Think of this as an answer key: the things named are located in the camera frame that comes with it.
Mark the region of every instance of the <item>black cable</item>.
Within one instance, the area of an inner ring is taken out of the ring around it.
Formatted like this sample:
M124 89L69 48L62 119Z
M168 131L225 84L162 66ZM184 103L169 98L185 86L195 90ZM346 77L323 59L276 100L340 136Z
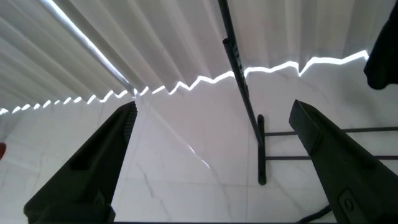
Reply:
M307 223L310 221L314 221L316 219L323 217L324 215L326 215L329 212L331 212L331 207L330 207L330 205L327 205L325 208L321 209L319 212L316 212L312 215L302 218L300 221L298 221L298 223Z

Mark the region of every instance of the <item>black metal rack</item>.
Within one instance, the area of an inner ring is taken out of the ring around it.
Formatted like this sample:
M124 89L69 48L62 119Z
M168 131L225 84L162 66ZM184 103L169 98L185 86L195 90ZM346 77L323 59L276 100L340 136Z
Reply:
M294 131L278 132L278 133L265 133L264 132L264 117L259 114L256 117L251 106L249 98L249 89L244 77L244 70L239 56L238 45L234 28L232 25L231 14L229 13L227 0L218 0L220 5L221 15L225 26L227 38L223 40L223 45L228 56L229 63L231 64L236 82L238 83L239 91L241 93L243 103L248 112L251 126L254 134L256 135L258 145L258 181L260 185L267 183L266 177L266 160L269 161L282 161L282 160L310 160L309 156L266 156L265 137L272 136L293 136L296 135ZM366 133L366 132L380 132L380 131L398 131L398 127L384 127L384 128L353 128L343 129L346 133ZM398 160L398 156L375 156L380 160Z

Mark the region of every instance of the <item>horizontal metal bar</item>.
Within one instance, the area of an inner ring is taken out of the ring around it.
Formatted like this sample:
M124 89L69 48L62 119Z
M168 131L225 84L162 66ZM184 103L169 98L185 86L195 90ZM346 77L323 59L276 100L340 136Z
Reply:
M374 156L379 160L398 160L398 156ZM266 156L266 160L291 161L291 160L311 160L309 156Z
M345 133L368 133L368 132L380 132L380 131L398 131L398 127L381 127L381 128L348 128L342 129ZM276 133L265 133L265 137L271 136L293 136L296 135L294 131L276 132Z

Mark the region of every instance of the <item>marble floor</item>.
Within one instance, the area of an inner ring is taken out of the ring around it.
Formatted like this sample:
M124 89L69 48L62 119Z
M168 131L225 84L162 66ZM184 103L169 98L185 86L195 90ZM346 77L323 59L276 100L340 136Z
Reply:
M293 68L251 73L254 112L264 115L266 132L292 130L288 118L295 99L341 128L398 126L398 88L370 89L363 66L361 60L314 65L301 77ZM0 222L25 223L23 204L131 100L126 95L103 104L24 112L3 137L8 148L0 161ZM136 103L139 112L112 202L116 221L296 222L328 204L310 161L267 161L268 183L257 183L256 139L233 78L173 95L147 93ZM351 137L373 154L398 155L397 132ZM266 138L268 156L305 153L295 136ZM384 163L398 173L398 161ZM318 222L335 218L330 213Z

